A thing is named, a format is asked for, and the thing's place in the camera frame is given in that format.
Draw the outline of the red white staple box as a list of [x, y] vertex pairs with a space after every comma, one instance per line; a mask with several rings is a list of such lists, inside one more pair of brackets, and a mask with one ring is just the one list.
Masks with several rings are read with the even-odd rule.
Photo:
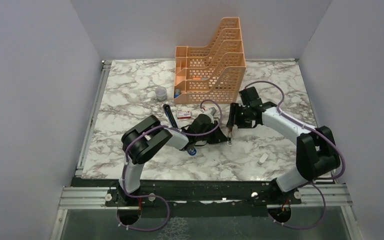
[[176, 111], [176, 118], [178, 120], [191, 119], [192, 118], [192, 112], [189, 109], [178, 109]]

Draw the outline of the orange plastic file organizer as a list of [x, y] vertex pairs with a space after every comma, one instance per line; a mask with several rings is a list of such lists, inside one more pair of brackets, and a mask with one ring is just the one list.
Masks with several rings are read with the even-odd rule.
[[[206, 46], [177, 46], [173, 101], [199, 104], [235, 102], [246, 71], [239, 17], [224, 17]], [[174, 98], [175, 89], [181, 94]]]

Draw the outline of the pink white small stapler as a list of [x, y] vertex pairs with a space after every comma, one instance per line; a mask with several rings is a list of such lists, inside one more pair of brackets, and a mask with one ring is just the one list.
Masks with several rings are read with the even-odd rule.
[[233, 128], [229, 127], [227, 129], [227, 145], [232, 146], [233, 145]]

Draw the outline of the left aluminium side rail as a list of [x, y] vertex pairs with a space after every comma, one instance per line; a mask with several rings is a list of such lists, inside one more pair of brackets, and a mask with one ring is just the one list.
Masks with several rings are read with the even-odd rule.
[[84, 165], [85, 165], [85, 162], [87, 159], [87, 154], [89, 151], [89, 146], [90, 146], [91, 139], [92, 139], [93, 132], [94, 132], [94, 128], [95, 128], [95, 121], [96, 121], [96, 118], [97, 118], [98, 113], [99, 113], [99, 109], [100, 109], [101, 102], [102, 102], [102, 97], [104, 95], [104, 91], [105, 91], [105, 87], [106, 87], [109, 73], [111, 70], [112, 62], [113, 62], [112, 60], [103, 60], [101, 62], [102, 63], [101, 74], [100, 74], [100, 78], [98, 81], [96, 94], [95, 94], [95, 97], [94, 97], [94, 100], [93, 100], [93, 103], [91, 106], [91, 111], [89, 114], [83, 142], [81, 145], [77, 165], [76, 165], [75, 172], [74, 172], [74, 177], [76, 177], [76, 178], [79, 178], [83, 173]]

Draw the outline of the blue item in organizer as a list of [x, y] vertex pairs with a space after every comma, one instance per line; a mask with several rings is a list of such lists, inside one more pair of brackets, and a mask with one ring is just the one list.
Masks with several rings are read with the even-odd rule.
[[177, 98], [180, 94], [181, 94], [181, 90], [178, 89], [178, 88], [176, 88], [176, 89], [174, 90], [174, 98]]

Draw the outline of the clear plastic jar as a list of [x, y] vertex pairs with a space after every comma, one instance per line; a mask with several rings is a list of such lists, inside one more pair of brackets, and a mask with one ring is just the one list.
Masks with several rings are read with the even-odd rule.
[[163, 86], [158, 86], [155, 90], [155, 98], [159, 102], [167, 100], [167, 89]]

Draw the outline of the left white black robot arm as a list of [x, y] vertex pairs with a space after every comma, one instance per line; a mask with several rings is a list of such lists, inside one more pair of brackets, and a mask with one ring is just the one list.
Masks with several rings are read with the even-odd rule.
[[125, 164], [119, 179], [121, 189], [118, 199], [129, 206], [137, 200], [145, 163], [164, 146], [194, 155], [197, 143], [221, 144], [227, 142], [228, 137], [222, 132], [217, 120], [208, 113], [201, 113], [191, 124], [181, 128], [162, 125], [156, 116], [151, 115], [128, 130], [121, 141]]

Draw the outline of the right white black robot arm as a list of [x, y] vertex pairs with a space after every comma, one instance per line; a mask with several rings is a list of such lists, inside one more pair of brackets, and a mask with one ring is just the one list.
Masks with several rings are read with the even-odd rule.
[[242, 103], [232, 102], [226, 126], [254, 129], [266, 126], [280, 133], [296, 146], [295, 166], [269, 183], [269, 199], [280, 204], [289, 192], [314, 181], [341, 166], [332, 131], [315, 127], [283, 112], [279, 105], [263, 102], [255, 87], [239, 92]]

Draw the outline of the aluminium front rail frame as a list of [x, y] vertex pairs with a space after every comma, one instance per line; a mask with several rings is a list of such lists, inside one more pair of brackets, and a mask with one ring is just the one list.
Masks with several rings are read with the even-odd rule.
[[63, 189], [53, 240], [360, 240], [345, 184], [305, 186], [284, 201], [264, 181], [144, 180], [143, 199], [116, 200], [110, 180]]

